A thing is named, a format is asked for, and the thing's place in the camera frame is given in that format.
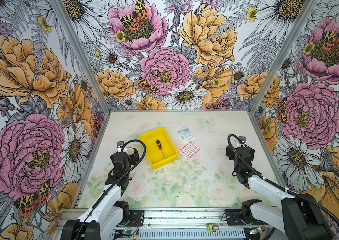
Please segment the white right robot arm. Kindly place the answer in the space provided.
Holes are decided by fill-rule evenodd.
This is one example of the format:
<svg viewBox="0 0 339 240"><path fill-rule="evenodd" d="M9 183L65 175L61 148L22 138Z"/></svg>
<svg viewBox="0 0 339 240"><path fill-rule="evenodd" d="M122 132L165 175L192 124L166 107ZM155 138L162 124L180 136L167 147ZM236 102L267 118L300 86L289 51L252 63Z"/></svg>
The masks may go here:
<svg viewBox="0 0 339 240"><path fill-rule="evenodd" d="M271 202L271 206L260 199L243 202L239 213L226 211L229 224L269 224L290 240L332 239L331 228L314 198L308 195L298 198L293 193L289 194L287 189L262 177L252 168L254 149L227 146L225 155L234 162L233 177Z"/></svg>

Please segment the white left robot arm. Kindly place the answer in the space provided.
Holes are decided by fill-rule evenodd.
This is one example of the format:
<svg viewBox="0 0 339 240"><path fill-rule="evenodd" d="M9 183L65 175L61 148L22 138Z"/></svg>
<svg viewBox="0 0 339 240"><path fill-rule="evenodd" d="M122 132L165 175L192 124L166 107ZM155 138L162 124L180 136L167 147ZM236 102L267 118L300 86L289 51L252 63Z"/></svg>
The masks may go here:
<svg viewBox="0 0 339 240"><path fill-rule="evenodd" d="M121 201L131 180L130 172L140 163L137 149L132 154L120 150L110 156L113 168L97 200L76 220L67 221L62 240L108 240L113 229L129 220L129 204Z"/></svg>

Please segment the orange black screwdriver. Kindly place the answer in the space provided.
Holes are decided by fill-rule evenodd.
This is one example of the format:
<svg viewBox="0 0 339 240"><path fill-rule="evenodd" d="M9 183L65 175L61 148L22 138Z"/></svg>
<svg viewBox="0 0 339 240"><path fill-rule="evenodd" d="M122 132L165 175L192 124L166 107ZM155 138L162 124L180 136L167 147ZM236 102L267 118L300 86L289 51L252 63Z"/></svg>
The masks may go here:
<svg viewBox="0 0 339 240"><path fill-rule="evenodd" d="M164 153L163 153L163 148L162 148L162 145L161 145L160 140L156 140L156 144L157 144L157 146L158 146L160 152L162 153L163 158L165 159L165 155L164 155Z"/></svg>

